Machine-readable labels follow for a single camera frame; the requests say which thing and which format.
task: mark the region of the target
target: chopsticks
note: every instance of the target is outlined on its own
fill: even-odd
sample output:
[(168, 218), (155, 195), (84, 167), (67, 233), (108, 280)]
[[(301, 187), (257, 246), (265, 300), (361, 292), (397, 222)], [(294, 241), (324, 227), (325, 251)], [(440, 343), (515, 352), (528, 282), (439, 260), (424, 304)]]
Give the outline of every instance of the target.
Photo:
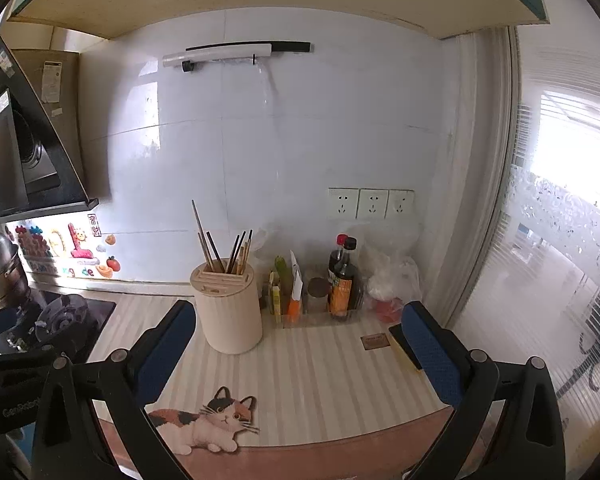
[(191, 201), (191, 206), (193, 207), (193, 213), (196, 216), (196, 223), (198, 224), (198, 241), (200, 242), (200, 247), (202, 247), (202, 253), (205, 256), (208, 272), (242, 274), (247, 266), (247, 258), (249, 256), (249, 249), (251, 248), (251, 235), (253, 235), (253, 229), (249, 230), (249, 238), (244, 244), (242, 242), (244, 241), (247, 231), (243, 231), (242, 236), (237, 235), (235, 237), (234, 248), (231, 250), (229, 261), (225, 267), (224, 263), (222, 262), (222, 258), (220, 258), (220, 254), (218, 253), (218, 249), (216, 248), (216, 244), (211, 237), (211, 232), (207, 231), (206, 238), (208, 238), (209, 243), (211, 244), (215, 258), (212, 257), (209, 246), (206, 243), (205, 231), (202, 228), (200, 216), (198, 216), (196, 203), (193, 200)]
[(209, 231), (207, 231), (206, 236), (209, 238), (209, 241), (211, 242), (211, 248), (214, 250), (214, 254), (216, 255), (216, 259), (218, 260), (218, 265), (222, 269), (222, 273), (223, 274), (226, 273), (226, 271), (224, 270), (224, 264), (222, 263), (222, 260), (220, 259), (220, 254), (218, 254), (218, 249), (216, 249), (216, 244), (214, 243), (214, 239), (211, 237), (211, 233)]

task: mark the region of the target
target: label sticker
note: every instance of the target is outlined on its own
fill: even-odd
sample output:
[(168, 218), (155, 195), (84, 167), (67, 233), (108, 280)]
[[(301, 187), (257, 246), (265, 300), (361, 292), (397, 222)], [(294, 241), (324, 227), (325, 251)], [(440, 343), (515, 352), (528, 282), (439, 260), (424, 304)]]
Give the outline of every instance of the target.
[(365, 347), (365, 350), (375, 350), (377, 348), (389, 346), (389, 340), (384, 333), (363, 335), (360, 339), (362, 340), (362, 346)]
[(0, 113), (7, 107), (9, 106), (9, 92), (8, 91), (4, 91), (2, 93), (2, 95), (0, 96)]
[(11, 77), (15, 72), (13, 71), (13, 63), (7, 53), (3, 50), (0, 51), (0, 68), (7, 75), (7, 77)]
[(62, 63), (59, 61), (45, 61), (42, 70), (42, 102), (60, 102), (60, 78), (62, 76)]

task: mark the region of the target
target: power socket panel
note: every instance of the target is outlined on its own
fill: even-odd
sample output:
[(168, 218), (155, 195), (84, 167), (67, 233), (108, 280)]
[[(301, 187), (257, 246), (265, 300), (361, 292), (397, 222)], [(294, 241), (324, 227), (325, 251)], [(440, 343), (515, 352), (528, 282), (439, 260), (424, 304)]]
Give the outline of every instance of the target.
[(413, 211), (415, 193), (409, 189), (390, 189), (386, 206), (387, 218), (400, 218)]
[(354, 220), (358, 212), (359, 189), (330, 187), (327, 193), (327, 216), (339, 220)]
[(387, 189), (361, 189), (358, 200), (358, 218), (361, 220), (382, 220), (386, 213)]

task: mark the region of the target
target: orange label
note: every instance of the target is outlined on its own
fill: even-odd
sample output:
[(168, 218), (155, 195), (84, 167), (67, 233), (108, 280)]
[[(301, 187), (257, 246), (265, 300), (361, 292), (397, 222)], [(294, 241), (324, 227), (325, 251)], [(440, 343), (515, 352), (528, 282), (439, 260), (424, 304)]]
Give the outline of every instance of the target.
[(351, 294), (352, 280), (340, 280), (336, 278), (331, 291), (329, 311), (332, 314), (344, 314), (349, 306), (349, 295)]

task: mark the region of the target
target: blue gripper pad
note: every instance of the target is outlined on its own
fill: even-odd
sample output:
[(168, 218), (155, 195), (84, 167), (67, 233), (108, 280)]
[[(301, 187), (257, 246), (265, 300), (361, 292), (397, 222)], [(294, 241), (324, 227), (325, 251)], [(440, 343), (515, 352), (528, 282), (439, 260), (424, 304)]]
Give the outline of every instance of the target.
[(410, 303), (402, 311), (402, 333), (440, 400), (458, 408), (464, 395), (460, 371)]
[(161, 334), (158, 343), (138, 370), (136, 401), (139, 406), (158, 400), (196, 329), (196, 311), (193, 305), (183, 300), (176, 305), (180, 302), (184, 303), (182, 309)]

